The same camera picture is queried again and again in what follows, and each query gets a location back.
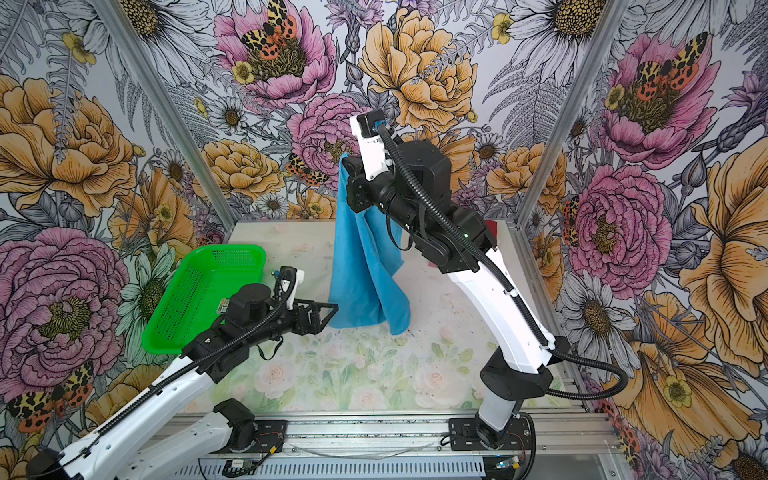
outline blue towel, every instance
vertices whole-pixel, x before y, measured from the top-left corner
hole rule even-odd
[[[392,335],[411,323],[408,297],[392,276],[402,265],[400,250],[389,239],[386,217],[376,207],[356,214],[346,203],[349,174],[339,162],[336,201],[336,245],[330,302],[339,304],[333,328],[371,326],[389,322]],[[392,222],[392,236],[400,241],[402,228]]]

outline green tray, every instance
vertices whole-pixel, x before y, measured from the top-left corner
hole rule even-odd
[[[178,355],[220,315],[222,300],[260,283],[266,253],[258,245],[206,245],[189,253],[141,336],[155,355]]]

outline purple flower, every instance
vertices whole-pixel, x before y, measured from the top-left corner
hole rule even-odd
[[[288,130],[293,137],[293,153],[304,160],[307,167],[324,174],[325,185],[339,189],[339,158],[345,152],[359,154],[359,148],[349,117],[362,113],[351,98],[328,94],[313,98],[304,112],[288,119]]]
[[[653,437],[636,430],[637,440],[640,442],[641,461],[643,463],[645,478],[658,478],[659,480],[671,480],[677,477],[677,466],[664,453],[661,444]]]
[[[462,188],[453,193],[453,202],[460,207],[471,210],[479,210],[485,206],[482,197],[484,197],[481,185],[478,182],[470,181],[469,185],[462,185]]]
[[[605,109],[591,125],[594,143],[607,151],[615,151],[627,162],[642,162],[651,170],[671,164],[707,129],[716,108],[706,108],[712,98],[710,88],[720,63],[709,65],[712,58],[712,35],[692,70],[693,76],[680,89],[666,84],[644,91],[637,70],[644,62],[663,65],[674,59],[687,46],[672,45],[672,39],[659,43],[658,35],[640,35],[619,61],[618,71],[608,80],[610,91],[604,99]]]
[[[0,394],[50,391],[86,362],[110,369],[123,337],[118,254],[85,232],[49,228],[0,246]]]
[[[401,6],[418,10],[422,15],[434,15],[437,13],[437,0],[402,0]]]
[[[579,196],[574,272],[588,271],[622,300],[650,285],[672,243],[658,180],[637,165],[602,165]]]
[[[240,40],[250,31],[263,29],[266,6],[258,14],[248,7],[245,16],[232,11],[231,17],[218,15],[214,20],[216,48],[223,52],[219,63],[231,69],[233,84],[245,90],[246,108],[258,114],[307,101],[330,90],[336,80],[337,52],[331,34],[323,36],[306,7],[299,13],[289,0],[286,6],[296,23],[296,37],[271,60],[260,52],[250,55]]]
[[[366,30],[382,21],[382,0],[329,0],[328,25],[362,25]]]

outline floral wallpaper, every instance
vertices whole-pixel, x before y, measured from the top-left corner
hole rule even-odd
[[[760,0],[632,2],[525,225],[575,351],[630,376],[592,407],[636,478],[768,478],[766,26]]]

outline white flower petal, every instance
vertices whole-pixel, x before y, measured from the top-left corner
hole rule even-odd
[[[637,326],[634,317],[627,315],[619,309],[607,308],[605,312],[608,314],[608,318],[611,319],[611,326],[615,329],[627,332],[634,330],[634,327]]]
[[[152,278],[152,266],[149,264],[149,258],[144,252],[139,253],[136,259],[136,277],[139,280],[139,286],[143,289],[147,282]]]
[[[543,31],[553,31],[551,23],[551,17],[537,13],[513,23],[507,32],[515,40],[525,40],[526,38],[531,38]]]
[[[136,283],[129,283],[128,285],[123,287],[123,290],[120,291],[120,296],[123,297],[123,300],[126,300],[130,302],[131,300],[137,299],[141,295],[141,287],[138,286]]]
[[[755,8],[755,0],[731,0],[728,7],[728,15],[733,23],[741,23],[752,13]]]

